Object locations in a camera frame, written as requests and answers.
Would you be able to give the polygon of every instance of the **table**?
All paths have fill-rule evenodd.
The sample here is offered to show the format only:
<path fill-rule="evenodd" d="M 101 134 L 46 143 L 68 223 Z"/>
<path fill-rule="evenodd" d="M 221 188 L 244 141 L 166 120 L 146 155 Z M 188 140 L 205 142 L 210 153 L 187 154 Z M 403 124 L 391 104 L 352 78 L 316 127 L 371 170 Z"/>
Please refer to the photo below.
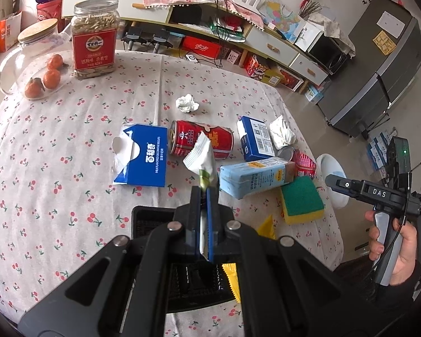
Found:
<path fill-rule="evenodd" d="M 221 69 L 149 53 L 119 51 L 117 70 L 75 78 L 49 98 L 6 97 L 0 105 L 0 311 L 18 322 L 23 313 L 118 234 L 131 235 L 137 205 L 175 208 L 189 200 L 197 176 L 169 156 L 165 188 L 112 185 L 112 139 L 123 122 L 169 126 L 172 120 L 218 123 L 235 131 L 229 159 L 243 160 L 237 118 L 288 118 L 297 148 L 312 155 L 276 89 Z M 181 113 L 175 99 L 191 93 L 198 111 Z M 296 226 L 280 217 L 277 189 L 221 204 L 253 227 L 272 214 L 276 236 L 291 235 L 334 269 L 343 244 L 325 185 L 315 184 L 323 219 Z M 235 301 L 166 319 L 166 335 L 242 336 Z"/>

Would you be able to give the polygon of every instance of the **drawer handle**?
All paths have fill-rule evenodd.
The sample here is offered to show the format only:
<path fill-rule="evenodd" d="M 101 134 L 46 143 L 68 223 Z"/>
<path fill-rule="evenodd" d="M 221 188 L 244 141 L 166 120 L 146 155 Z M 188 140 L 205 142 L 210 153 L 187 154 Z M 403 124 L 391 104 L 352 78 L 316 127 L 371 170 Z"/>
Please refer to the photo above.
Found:
<path fill-rule="evenodd" d="M 277 49 L 277 48 L 275 48 L 275 47 L 273 47 L 271 44 L 267 44 L 267 47 L 269 48 L 269 49 L 271 49 L 273 52 L 275 52 L 275 53 L 280 53 L 279 52 L 279 49 Z"/>

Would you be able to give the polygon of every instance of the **metal screw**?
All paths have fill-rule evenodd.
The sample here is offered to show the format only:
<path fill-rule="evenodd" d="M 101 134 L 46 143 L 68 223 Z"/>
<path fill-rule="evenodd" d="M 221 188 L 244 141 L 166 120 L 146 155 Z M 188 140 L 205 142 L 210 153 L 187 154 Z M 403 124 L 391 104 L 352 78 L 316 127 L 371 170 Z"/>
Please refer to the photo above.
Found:
<path fill-rule="evenodd" d="M 291 247 L 294 245 L 294 239 L 286 235 L 279 240 L 279 243 L 284 247 Z"/>
<path fill-rule="evenodd" d="M 226 223 L 226 226 L 230 231 L 235 231 L 236 229 L 239 229 L 241 227 L 241 224 L 238 220 L 230 220 Z"/>
<path fill-rule="evenodd" d="M 177 220 L 174 220 L 173 222 L 169 222 L 167 224 L 167 228 L 169 231 L 179 231 L 182 228 L 182 224 Z"/>
<path fill-rule="evenodd" d="M 129 241 L 129 238 L 126 235 L 118 235 L 112 240 L 112 243 L 114 243 L 115 246 L 121 247 L 127 244 Z"/>

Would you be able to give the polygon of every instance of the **human hand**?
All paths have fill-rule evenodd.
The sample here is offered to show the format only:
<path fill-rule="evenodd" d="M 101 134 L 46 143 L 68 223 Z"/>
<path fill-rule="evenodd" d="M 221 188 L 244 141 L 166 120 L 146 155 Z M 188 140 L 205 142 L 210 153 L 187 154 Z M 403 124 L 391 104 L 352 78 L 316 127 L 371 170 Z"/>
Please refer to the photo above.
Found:
<path fill-rule="evenodd" d="M 367 211 L 365 213 L 365 219 L 373 222 L 374 211 Z M 395 231 L 399 229 L 399 221 L 397 218 L 393 220 L 393 228 Z M 406 222 L 405 226 L 402 226 L 400 233 L 402 235 L 402 245 L 390 280 L 390 285 L 392 286 L 402 284 L 412 275 L 415 268 L 417 246 L 416 228 L 409 222 Z M 369 241 L 369 259 L 371 261 L 376 261 L 384 252 L 384 245 L 377 240 L 380 235 L 379 228 L 371 226 L 368 235 L 371 238 Z"/>

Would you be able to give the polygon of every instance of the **gray refrigerator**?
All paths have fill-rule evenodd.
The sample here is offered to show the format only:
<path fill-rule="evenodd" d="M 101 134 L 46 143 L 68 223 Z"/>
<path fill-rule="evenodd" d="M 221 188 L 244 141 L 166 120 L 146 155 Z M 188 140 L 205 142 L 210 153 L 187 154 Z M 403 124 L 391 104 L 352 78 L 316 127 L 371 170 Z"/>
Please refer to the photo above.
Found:
<path fill-rule="evenodd" d="M 396 48 L 385 56 L 373 39 L 383 30 L 377 22 L 388 12 L 405 24 Z M 405 91 L 421 66 L 418 20 L 392 0 L 372 0 L 349 34 L 356 56 L 346 62 L 324 91 L 318 106 L 334 128 L 357 137 L 373 127 Z"/>

